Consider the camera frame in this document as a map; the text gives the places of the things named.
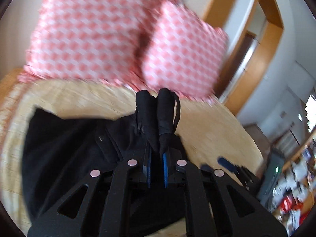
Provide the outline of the cluttered wooden shelf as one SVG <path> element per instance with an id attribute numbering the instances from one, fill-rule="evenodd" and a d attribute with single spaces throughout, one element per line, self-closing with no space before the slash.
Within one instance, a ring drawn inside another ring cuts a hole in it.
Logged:
<path id="1" fill-rule="evenodd" d="M 294 236 L 315 206 L 315 129 L 296 153 L 276 174 L 264 207 L 283 226 L 286 236 Z"/>

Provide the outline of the pink polka-dot pillow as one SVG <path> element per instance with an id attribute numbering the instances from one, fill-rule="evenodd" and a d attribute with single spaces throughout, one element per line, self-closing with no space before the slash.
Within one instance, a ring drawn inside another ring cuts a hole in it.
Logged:
<path id="1" fill-rule="evenodd" d="M 42 0 L 18 79 L 133 85 L 163 0 Z"/>
<path id="2" fill-rule="evenodd" d="M 211 27 L 191 10 L 164 1 L 142 61 L 148 88 L 168 88 L 191 100 L 212 97 L 228 35 Z"/>

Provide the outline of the yellow patterned bedsheet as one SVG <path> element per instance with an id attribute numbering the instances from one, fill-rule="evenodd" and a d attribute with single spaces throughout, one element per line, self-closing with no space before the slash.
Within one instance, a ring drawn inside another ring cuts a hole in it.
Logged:
<path id="1" fill-rule="evenodd" d="M 124 87 L 69 80 L 17 83 L 7 93 L 1 105 L 1 202 L 23 233 L 28 232 L 31 222 L 21 189 L 21 159 L 28 122 L 36 108 L 61 118 L 115 119 L 134 112 L 135 93 Z M 182 99 L 177 134 L 196 165 L 217 168 L 217 159 L 222 156 L 257 172 L 263 161 L 250 135 L 217 100 Z"/>

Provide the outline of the black pants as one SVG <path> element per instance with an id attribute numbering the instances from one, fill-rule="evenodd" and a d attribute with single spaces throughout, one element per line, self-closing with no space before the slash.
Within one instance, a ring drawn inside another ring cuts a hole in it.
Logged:
<path id="1" fill-rule="evenodd" d="M 135 113 L 116 120 L 35 111 L 22 161 L 29 236 L 147 236 L 181 218 L 188 236 L 215 233 L 201 172 L 186 159 L 175 134 L 178 96 L 166 88 L 157 96 L 143 90 L 135 103 Z M 143 174 L 147 141 L 150 188 Z"/>

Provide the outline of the right pink polka-dot pillow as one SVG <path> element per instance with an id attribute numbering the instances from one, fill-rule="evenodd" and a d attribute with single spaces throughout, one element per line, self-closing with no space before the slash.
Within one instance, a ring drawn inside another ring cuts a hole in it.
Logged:
<path id="1" fill-rule="evenodd" d="M 191 100 L 212 97 L 228 35 L 211 27 L 191 10 L 164 1 L 142 61 L 148 88 L 168 88 Z"/>

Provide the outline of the wooden door frame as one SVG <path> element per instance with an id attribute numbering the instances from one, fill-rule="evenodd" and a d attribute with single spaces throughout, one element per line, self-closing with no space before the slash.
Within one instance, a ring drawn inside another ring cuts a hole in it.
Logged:
<path id="1" fill-rule="evenodd" d="M 250 49 L 245 66 L 237 68 L 234 59 L 242 47 L 256 7 L 260 6 L 266 19 L 263 30 Z M 215 93 L 223 97 L 225 106 L 238 115 L 263 79 L 278 49 L 284 25 L 276 0 L 211 0 L 203 15 L 205 22 L 221 27 L 229 36 L 228 51 Z"/>

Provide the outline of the left pink polka-dot pillow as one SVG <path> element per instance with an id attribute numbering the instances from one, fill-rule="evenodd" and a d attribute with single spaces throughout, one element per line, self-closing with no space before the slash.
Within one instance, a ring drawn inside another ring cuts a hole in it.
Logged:
<path id="1" fill-rule="evenodd" d="M 42 0 L 18 79 L 133 85 L 163 0 Z"/>

